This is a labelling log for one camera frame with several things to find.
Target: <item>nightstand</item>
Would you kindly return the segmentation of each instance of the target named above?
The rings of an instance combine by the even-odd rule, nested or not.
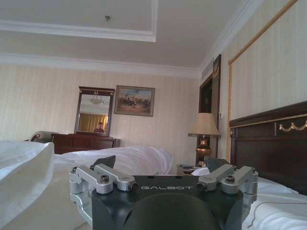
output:
[[[178,164],[177,165],[177,175],[178,176],[192,176],[192,172],[196,169],[200,169],[200,167],[195,167],[195,166],[191,166],[191,167],[182,167],[182,164]]]

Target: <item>wooden mirror frame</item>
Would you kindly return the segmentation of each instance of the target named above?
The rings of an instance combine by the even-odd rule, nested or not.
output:
[[[78,125],[79,125],[79,114],[80,114],[80,105],[81,105],[81,98],[83,94],[88,95],[100,95],[100,96],[110,96],[110,105],[109,105],[109,112],[107,118],[107,131],[105,134],[102,133],[93,133],[93,132],[82,132],[88,134],[95,134],[104,137],[110,136],[110,129],[111,129],[111,118],[112,118],[112,106],[113,106],[113,95],[115,89],[106,89],[106,88],[94,88],[94,87],[84,87],[79,86],[79,100],[78,100],[78,107],[77,107],[77,114],[76,114],[76,123],[75,123],[75,130],[74,133],[78,132]]]

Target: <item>framed painting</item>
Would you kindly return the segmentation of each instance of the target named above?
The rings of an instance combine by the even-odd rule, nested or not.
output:
[[[115,114],[153,116],[154,88],[118,85]]]

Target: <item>lamp shade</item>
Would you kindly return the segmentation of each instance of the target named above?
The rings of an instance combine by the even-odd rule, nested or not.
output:
[[[205,135],[219,138],[220,132],[217,130],[213,114],[199,113],[196,114],[196,122],[193,129],[189,132],[190,137],[196,135]]]

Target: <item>crown molding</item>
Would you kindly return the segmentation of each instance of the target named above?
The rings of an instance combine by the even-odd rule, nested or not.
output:
[[[235,14],[219,35],[210,53],[201,63],[199,67],[200,72],[203,72],[210,62],[227,48],[237,33],[239,33],[245,23],[247,23],[264,1],[265,0],[244,0],[241,2]]]
[[[0,64],[146,74],[148,76],[158,75],[198,80],[201,78],[198,68],[13,53],[0,53]]]
[[[8,20],[0,20],[0,30],[27,32],[35,34],[68,35],[76,37],[108,38],[143,42],[156,41],[156,37],[152,31],[120,30],[76,25],[28,23]]]
[[[157,36],[157,26],[158,26],[158,2],[159,0],[152,0],[152,33]]]

